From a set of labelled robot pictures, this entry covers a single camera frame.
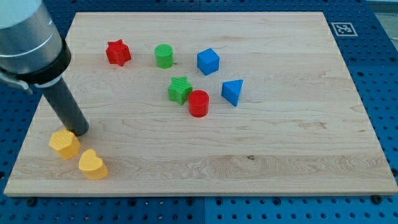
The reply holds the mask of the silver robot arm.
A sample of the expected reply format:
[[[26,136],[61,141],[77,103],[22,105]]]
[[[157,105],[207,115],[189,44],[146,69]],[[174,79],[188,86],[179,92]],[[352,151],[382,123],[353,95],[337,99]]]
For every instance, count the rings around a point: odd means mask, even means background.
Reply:
[[[1,82],[28,93],[50,87],[71,57],[43,0],[1,0]]]

